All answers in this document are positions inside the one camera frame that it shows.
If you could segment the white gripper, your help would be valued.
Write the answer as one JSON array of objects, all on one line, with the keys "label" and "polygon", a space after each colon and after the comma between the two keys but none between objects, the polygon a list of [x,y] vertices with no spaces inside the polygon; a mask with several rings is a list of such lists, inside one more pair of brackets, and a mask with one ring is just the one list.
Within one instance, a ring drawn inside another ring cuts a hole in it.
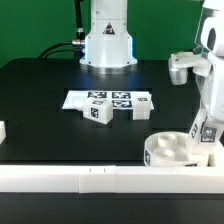
[{"label": "white gripper", "polygon": [[170,56],[172,83],[185,84],[192,68],[197,77],[205,79],[198,88],[208,117],[224,123],[224,6],[202,8],[195,43],[202,48],[199,54],[179,52]]}]

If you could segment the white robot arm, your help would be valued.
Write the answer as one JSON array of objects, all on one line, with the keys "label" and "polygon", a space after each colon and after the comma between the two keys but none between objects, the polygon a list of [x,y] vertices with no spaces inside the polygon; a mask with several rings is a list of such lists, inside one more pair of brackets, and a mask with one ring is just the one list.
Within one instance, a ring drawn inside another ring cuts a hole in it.
[{"label": "white robot arm", "polygon": [[[202,52],[174,53],[169,72],[175,85],[187,81],[187,69],[208,79],[201,98],[208,116],[224,122],[224,0],[204,0],[195,42]],[[127,32],[127,0],[92,0],[91,31],[84,40],[85,68],[120,69],[135,65],[133,40]]]}]

